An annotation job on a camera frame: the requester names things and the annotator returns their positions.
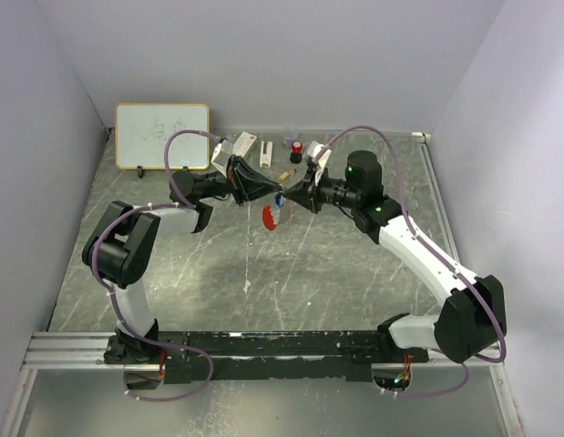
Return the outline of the blue key tag with key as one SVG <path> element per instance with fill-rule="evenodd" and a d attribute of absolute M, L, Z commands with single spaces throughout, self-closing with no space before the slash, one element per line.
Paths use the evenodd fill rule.
<path fill-rule="evenodd" d="M 282 208 L 285 205 L 285 199 L 282 193 L 278 193 L 275 196 L 274 201 L 278 208 Z"/>

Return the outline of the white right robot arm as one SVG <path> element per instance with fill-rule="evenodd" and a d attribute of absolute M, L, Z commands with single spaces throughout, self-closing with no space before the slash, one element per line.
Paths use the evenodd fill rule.
<path fill-rule="evenodd" d="M 504 290 L 499 280 L 478 276 L 439 248 L 384 193 L 383 170 L 370 151 L 349 154 L 344 178 L 331 178 L 313 162 L 284 196 L 310 210 L 324 205 L 347 209 L 355 226 L 375 244 L 397 256 L 422 280 L 441 309 L 435 316 L 395 316 L 382 324 L 378 355 L 398 361 L 410 348 L 438 350 L 463 363 L 504 339 L 507 333 Z"/>

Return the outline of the metal key organizer red handle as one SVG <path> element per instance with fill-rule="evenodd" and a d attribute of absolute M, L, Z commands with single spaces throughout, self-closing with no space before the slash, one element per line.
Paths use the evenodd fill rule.
<path fill-rule="evenodd" d="M 262 225 L 269 231 L 275 231 L 277 228 L 285 226 L 291 221 L 293 215 L 293 206 L 290 200 L 284 198 L 285 205 L 278 208 L 274 201 L 275 196 L 261 211 Z"/>

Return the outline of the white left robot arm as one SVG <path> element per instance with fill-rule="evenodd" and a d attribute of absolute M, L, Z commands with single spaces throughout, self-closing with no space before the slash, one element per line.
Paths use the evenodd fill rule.
<path fill-rule="evenodd" d="M 83 263 L 120 311 L 115 336 L 104 354 L 106 363 L 148 363 L 159 355 L 159 324 L 143 281 L 156 238 L 202 232 L 213 211 L 206 198 L 231 197 L 243 205 L 282 192 L 280 183 L 237 156 L 229 159 L 224 172 L 198 174 L 183 168 L 172 176 L 169 203 L 137 207 L 112 202 L 83 248 Z"/>

